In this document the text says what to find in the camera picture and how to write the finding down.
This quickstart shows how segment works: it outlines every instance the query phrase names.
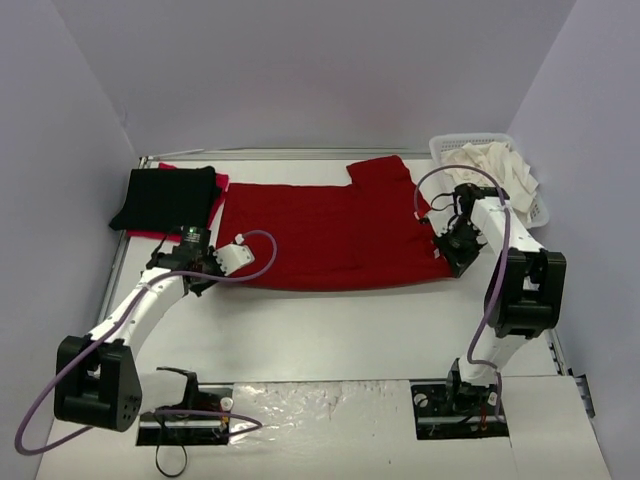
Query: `white cloth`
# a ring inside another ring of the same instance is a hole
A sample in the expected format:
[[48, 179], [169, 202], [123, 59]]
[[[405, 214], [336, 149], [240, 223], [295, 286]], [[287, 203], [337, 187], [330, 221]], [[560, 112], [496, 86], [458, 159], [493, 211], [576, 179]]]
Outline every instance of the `white cloth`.
[[[484, 145], [467, 143], [462, 148], [449, 150], [442, 154], [443, 165], [470, 165], [480, 168], [495, 178], [511, 198], [511, 206], [516, 213], [524, 214], [527, 220], [533, 199], [536, 197], [538, 182], [531, 175], [531, 167], [520, 154], [511, 151], [507, 142], [491, 142]], [[492, 186], [483, 175], [463, 169], [448, 169], [456, 185], [475, 183], [480, 186]]]

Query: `black cloth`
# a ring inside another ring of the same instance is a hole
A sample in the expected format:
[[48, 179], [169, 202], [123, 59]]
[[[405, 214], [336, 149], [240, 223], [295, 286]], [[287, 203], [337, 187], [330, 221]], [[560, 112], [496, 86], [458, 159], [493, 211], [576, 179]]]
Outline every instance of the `black cloth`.
[[132, 170], [127, 198], [109, 226], [162, 233], [182, 226], [207, 228], [221, 193], [213, 167]]

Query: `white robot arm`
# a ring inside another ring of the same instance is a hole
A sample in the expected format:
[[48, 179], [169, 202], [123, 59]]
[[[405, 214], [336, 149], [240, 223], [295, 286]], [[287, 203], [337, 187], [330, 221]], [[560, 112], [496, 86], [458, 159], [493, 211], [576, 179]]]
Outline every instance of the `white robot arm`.
[[[456, 277], [473, 263], [484, 245], [500, 257], [508, 234], [509, 249], [504, 280], [495, 307], [475, 349], [456, 359], [447, 382], [447, 394], [439, 411], [465, 411], [487, 403], [495, 405], [496, 371], [500, 372], [513, 354], [547, 329], [555, 327], [560, 314], [566, 260], [561, 253], [549, 252], [538, 243], [511, 210], [508, 196], [502, 206], [495, 188], [463, 184], [452, 193], [453, 217], [430, 211], [425, 221], [436, 234], [434, 243], [444, 255]], [[510, 210], [506, 231], [504, 209]], [[485, 244], [478, 242], [484, 236]], [[496, 287], [499, 264], [485, 296], [485, 309]]]
[[[57, 385], [56, 418], [125, 431], [142, 413], [163, 406], [186, 406], [189, 395], [197, 390], [194, 373], [165, 368], [138, 375], [135, 358], [169, 308], [190, 291], [200, 295], [215, 283], [197, 275], [224, 277], [254, 261], [249, 248], [238, 242], [214, 250], [209, 247], [210, 235], [205, 229], [185, 228], [172, 253], [156, 249], [138, 284], [109, 317], [86, 336], [69, 336], [60, 344], [57, 372], [126, 317]], [[193, 276], [177, 272], [192, 272]]]

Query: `white laundry basket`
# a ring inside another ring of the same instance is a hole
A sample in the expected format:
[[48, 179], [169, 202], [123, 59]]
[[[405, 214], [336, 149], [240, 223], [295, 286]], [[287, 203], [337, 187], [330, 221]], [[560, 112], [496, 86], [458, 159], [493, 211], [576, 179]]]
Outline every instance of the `white laundry basket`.
[[[513, 138], [504, 133], [460, 133], [453, 135], [439, 135], [429, 140], [429, 150], [431, 150], [431, 157], [436, 165], [442, 165], [442, 154], [449, 150], [456, 148], [462, 148], [467, 143], [474, 145], [482, 145], [491, 142], [507, 142], [511, 150], [517, 151], [517, 147]], [[438, 175], [440, 183], [445, 192], [450, 192], [455, 187], [453, 179], [446, 174]], [[533, 199], [531, 206], [531, 221], [528, 222], [525, 227], [535, 228], [546, 225], [549, 222], [549, 211], [542, 201], [540, 193]]]

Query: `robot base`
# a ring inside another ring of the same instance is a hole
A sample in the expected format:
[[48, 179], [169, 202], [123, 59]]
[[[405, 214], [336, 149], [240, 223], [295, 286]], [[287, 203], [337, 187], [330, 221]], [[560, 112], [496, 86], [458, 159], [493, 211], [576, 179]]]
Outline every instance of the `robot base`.
[[445, 400], [444, 380], [411, 382], [411, 396], [418, 440], [509, 436], [507, 424], [496, 419], [490, 405], [479, 405], [466, 412], [451, 411]]
[[[192, 408], [220, 412], [223, 406], [231, 407], [232, 394], [230, 386], [198, 385]], [[140, 416], [136, 445], [227, 445], [229, 422], [223, 420], [198, 415], [156, 418], [152, 413], [145, 413]]]

